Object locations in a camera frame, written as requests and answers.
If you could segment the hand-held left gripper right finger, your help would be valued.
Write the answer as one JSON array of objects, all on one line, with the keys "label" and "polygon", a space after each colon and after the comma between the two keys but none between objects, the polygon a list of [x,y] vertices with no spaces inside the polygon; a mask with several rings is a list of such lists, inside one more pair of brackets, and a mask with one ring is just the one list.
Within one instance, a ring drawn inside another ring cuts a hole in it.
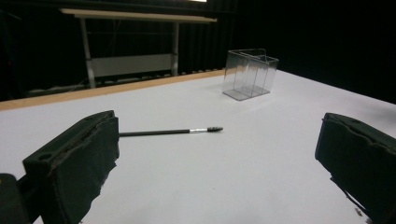
[{"label": "hand-held left gripper right finger", "polygon": [[373,224],[396,224],[396,139],[362,121],[327,113],[315,159]]}]

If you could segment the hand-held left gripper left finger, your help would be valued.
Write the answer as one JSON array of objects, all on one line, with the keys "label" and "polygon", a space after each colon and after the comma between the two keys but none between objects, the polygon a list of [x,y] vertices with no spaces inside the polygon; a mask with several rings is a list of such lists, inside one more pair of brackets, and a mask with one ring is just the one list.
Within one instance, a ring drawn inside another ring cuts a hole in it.
[{"label": "hand-held left gripper left finger", "polygon": [[116,166],[118,142],[119,120],[109,110],[81,119],[25,158],[29,218],[78,224]]}]

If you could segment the black makeup brush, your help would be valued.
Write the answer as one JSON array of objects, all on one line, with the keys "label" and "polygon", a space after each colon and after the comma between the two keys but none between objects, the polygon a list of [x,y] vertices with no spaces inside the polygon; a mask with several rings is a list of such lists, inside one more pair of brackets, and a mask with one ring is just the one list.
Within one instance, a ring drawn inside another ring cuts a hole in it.
[{"label": "black makeup brush", "polygon": [[222,130],[223,130],[222,127],[208,127],[208,128],[185,129],[185,130],[162,130],[162,131],[149,131],[149,132],[120,133],[120,137],[184,134],[184,133],[219,133]]}]

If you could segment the clear acrylic organizer box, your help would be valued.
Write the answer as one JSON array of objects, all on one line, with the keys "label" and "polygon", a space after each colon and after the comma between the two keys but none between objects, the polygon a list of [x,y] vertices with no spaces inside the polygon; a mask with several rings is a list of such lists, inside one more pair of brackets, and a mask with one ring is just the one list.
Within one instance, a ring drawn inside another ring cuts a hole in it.
[{"label": "clear acrylic organizer box", "polygon": [[229,50],[222,93],[237,101],[270,93],[278,63],[265,49]]}]

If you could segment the white desk with metal legs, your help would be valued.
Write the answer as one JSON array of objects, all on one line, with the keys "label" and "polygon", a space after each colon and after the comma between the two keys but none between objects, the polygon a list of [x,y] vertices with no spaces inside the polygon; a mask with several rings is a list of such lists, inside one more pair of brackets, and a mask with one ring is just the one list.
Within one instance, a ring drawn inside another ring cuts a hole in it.
[{"label": "white desk with metal legs", "polygon": [[[61,8],[60,11],[63,14],[73,15],[76,19],[79,19],[88,80],[92,89],[96,87],[96,79],[98,77],[137,74],[160,70],[170,70],[170,74],[172,76],[176,76],[178,69],[179,25],[181,23],[208,24],[218,21],[217,19],[208,17],[189,15],[137,13],[76,8]],[[87,19],[170,22],[173,24],[172,50],[167,54],[93,58],[91,56],[88,31],[86,27]]]}]

